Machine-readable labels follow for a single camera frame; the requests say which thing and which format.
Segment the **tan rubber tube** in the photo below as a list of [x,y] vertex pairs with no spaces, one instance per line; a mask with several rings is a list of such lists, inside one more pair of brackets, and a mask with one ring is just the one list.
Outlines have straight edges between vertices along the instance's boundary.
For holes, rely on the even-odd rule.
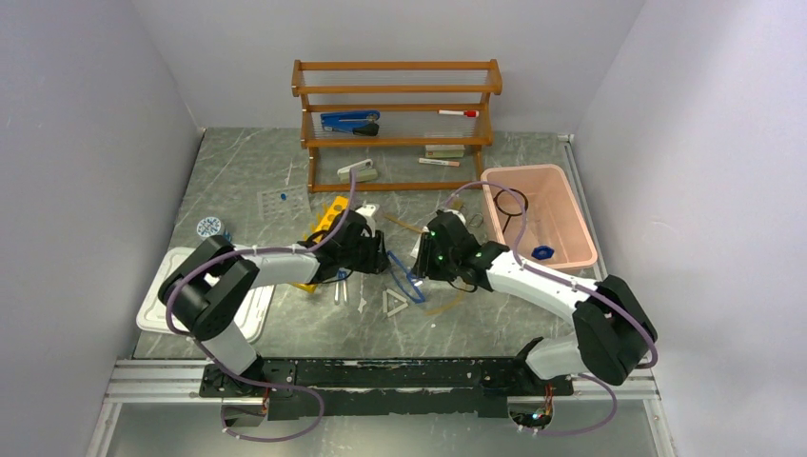
[[[414,232],[416,232],[418,234],[421,234],[422,232],[427,232],[428,231],[427,226],[423,226],[423,227],[419,228],[417,226],[408,224],[408,223],[406,223],[406,222],[404,222],[404,221],[402,221],[402,220],[400,220],[400,219],[398,219],[398,218],[396,218],[396,217],[394,217],[394,216],[392,216],[390,214],[387,214],[387,213],[385,213],[383,215],[383,218],[386,219],[389,222],[392,222],[393,224],[396,224],[396,225],[398,225],[398,226],[400,226],[400,227],[402,227],[404,229],[409,229],[409,230],[414,231]],[[406,268],[405,265],[400,261],[400,259],[398,257],[396,257],[395,255],[393,255],[392,253],[388,253],[388,256],[391,258],[393,263],[395,265],[397,265],[405,273],[405,278],[406,278],[406,281],[408,283],[408,287],[413,290],[415,295],[412,296],[411,294],[409,294],[407,289],[405,287],[403,287],[403,286],[400,286],[400,289],[404,292],[404,294],[413,303],[421,304],[421,305],[424,304],[426,302],[426,298],[425,298],[425,295],[423,294],[423,292],[420,289],[420,286],[423,284],[423,279],[416,277],[414,275],[414,273],[411,271],[411,269]],[[460,303],[460,301],[463,299],[463,297],[464,297],[464,295],[466,293],[467,293],[467,291],[465,289],[459,288],[457,294],[455,295],[455,297],[449,303],[444,304],[444,305],[442,305],[440,307],[437,307],[437,308],[425,309],[423,311],[423,314],[425,316],[430,316],[430,317],[440,315],[440,314],[454,308],[456,305],[458,305]]]

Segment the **blue safety goggles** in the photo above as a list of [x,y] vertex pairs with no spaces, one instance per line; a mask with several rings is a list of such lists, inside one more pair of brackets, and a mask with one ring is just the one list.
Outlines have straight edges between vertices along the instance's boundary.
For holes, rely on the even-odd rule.
[[426,298],[420,289],[422,281],[391,250],[386,252],[386,256],[390,262],[391,277],[403,296],[414,304],[423,304]]

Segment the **blue hexagonal base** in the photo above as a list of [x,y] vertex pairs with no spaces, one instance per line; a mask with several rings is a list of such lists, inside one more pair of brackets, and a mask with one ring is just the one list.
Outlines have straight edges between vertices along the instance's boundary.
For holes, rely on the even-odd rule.
[[536,260],[539,260],[539,261],[548,260],[548,259],[551,259],[554,256],[554,253],[555,253],[555,250],[553,248],[551,248],[549,246],[546,246],[546,245],[542,245],[542,246],[535,247],[531,251],[531,257],[536,259]]

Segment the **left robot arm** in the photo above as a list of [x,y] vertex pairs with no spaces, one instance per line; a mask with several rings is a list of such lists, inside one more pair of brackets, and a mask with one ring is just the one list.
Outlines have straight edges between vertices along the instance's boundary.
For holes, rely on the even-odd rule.
[[222,235],[207,238],[161,284],[167,321],[179,321],[226,373],[226,384],[248,396],[264,381],[264,359],[234,322],[255,288],[320,285],[339,272],[381,274],[389,267],[384,233],[372,217],[343,210],[326,229],[279,248],[237,248]]

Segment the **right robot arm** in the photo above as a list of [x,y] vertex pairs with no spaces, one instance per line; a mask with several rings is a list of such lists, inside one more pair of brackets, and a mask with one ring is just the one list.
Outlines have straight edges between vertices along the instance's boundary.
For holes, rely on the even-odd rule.
[[513,379],[523,393],[538,393],[549,380],[578,373],[620,386],[645,356],[655,354],[658,334],[623,279],[580,278],[517,258],[503,244],[481,244],[455,212],[440,211],[425,226],[413,272],[518,297],[572,327],[564,337],[539,339],[522,349]]

